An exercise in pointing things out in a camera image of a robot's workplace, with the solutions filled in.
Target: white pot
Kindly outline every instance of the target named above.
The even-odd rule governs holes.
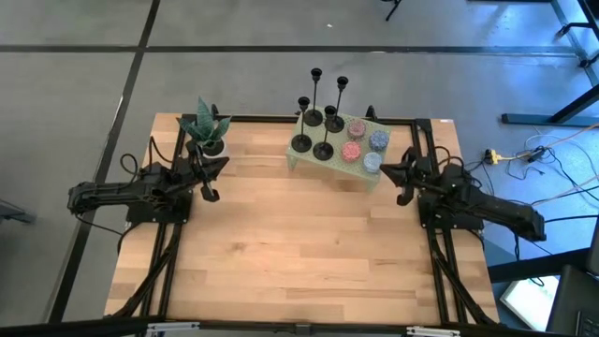
[[[216,154],[216,155],[207,155],[206,153],[204,153],[204,156],[208,159],[214,159],[214,158],[222,158],[222,157],[226,157],[228,156],[228,146],[226,146],[226,139],[221,139],[223,141],[223,151],[221,151],[221,153]]]

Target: black candlestick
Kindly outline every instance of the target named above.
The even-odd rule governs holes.
[[[318,86],[318,81],[320,81],[322,70],[314,68],[310,73],[312,74],[312,81],[314,81],[314,102],[312,109],[306,111],[304,123],[309,126],[319,126],[322,123],[322,112],[316,109],[316,87]]]
[[[291,140],[291,147],[299,153],[305,153],[312,147],[312,140],[307,135],[303,134],[303,122],[306,109],[310,105],[310,98],[302,96],[298,99],[299,109],[301,110],[301,134],[296,135]]]
[[[327,123],[332,121],[335,118],[335,113],[337,110],[333,106],[327,106],[325,108],[325,116],[327,117]],[[327,143],[327,136],[329,135],[329,130],[325,130],[325,140],[317,143],[313,148],[314,157],[318,160],[329,160],[333,157],[335,153],[333,150],[333,146]]]
[[[337,112],[335,112],[335,117],[333,117],[333,119],[330,122],[327,121],[325,124],[327,130],[332,133],[341,132],[345,127],[345,121],[337,114],[339,113],[339,103],[341,103],[341,93],[343,92],[343,89],[345,89],[345,86],[348,82],[349,80],[345,76],[341,76],[337,79],[337,88],[339,88],[339,97],[337,98]]]

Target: potted plant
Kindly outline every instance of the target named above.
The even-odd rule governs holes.
[[[199,97],[197,99],[197,114],[194,122],[179,119],[179,125],[188,133],[193,142],[199,147],[203,155],[207,158],[217,158],[226,156],[226,143],[223,136],[228,131],[231,117],[224,118],[218,122],[214,120],[218,109],[212,105],[213,112],[208,110],[208,106]]]

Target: concrete floor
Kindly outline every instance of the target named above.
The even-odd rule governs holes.
[[[561,3],[569,18],[580,15],[576,7]],[[0,0],[0,45],[137,45],[150,4]],[[390,4],[364,0],[163,1],[149,44],[569,45],[567,38],[554,38],[560,23],[548,4],[405,0],[385,23],[389,9]],[[420,13],[426,13],[426,21]],[[577,35],[593,51],[594,37],[584,31]],[[32,226],[10,221],[0,226],[0,326],[45,319],[76,223],[65,207],[66,192],[94,175],[132,59],[132,53],[0,53],[0,198],[38,216]],[[477,160],[486,148],[509,155],[522,150],[524,140],[537,131],[501,125],[499,115],[559,110],[591,88],[576,65],[575,57],[547,55],[147,53],[107,181],[129,178],[118,158],[127,152],[142,157],[155,113],[192,112],[198,94],[223,113],[291,113],[297,97],[311,92],[309,70],[315,66],[324,71],[318,98],[323,104],[336,98],[335,79],[345,75],[350,82],[343,105],[351,107],[345,113],[363,115],[373,104],[381,116],[451,118],[466,162]],[[585,114],[599,115],[599,109],[593,106]],[[576,130],[539,131],[566,136]],[[577,139],[593,160],[599,154],[596,136],[591,132]],[[557,154],[575,180],[592,176],[576,147],[563,145]],[[570,187],[554,165],[536,165],[546,174],[532,172],[524,182],[508,177],[504,166],[490,168],[496,195],[533,201]],[[475,175],[487,184],[482,171]],[[598,204],[570,197],[539,211],[546,218],[597,213]],[[102,209],[95,222],[121,230],[124,208]],[[594,224],[548,224],[548,241],[539,245],[551,253],[586,247]],[[506,229],[488,225],[486,238],[512,254],[513,236]],[[67,320],[102,316],[116,241],[111,233],[92,230]],[[546,254],[528,242],[521,245],[523,258]]]

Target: wooden tabletop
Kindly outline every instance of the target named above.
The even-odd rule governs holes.
[[[154,120],[152,135],[166,157],[174,151],[179,116],[158,113]],[[453,121],[431,122],[435,144],[460,155]],[[168,318],[438,324],[416,203],[397,206],[399,190],[386,177],[367,194],[362,180],[314,164],[299,162],[289,171],[285,150],[293,126],[231,123],[230,161],[212,184],[221,200],[209,203],[197,193],[183,225]],[[409,127],[392,128],[387,163],[399,162],[412,144]],[[124,239],[106,314],[120,309],[147,274],[156,229],[142,224]],[[465,230],[453,230],[453,237],[461,280],[497,320],[480,241]],[[455,320],[447,281],[445,289]]]

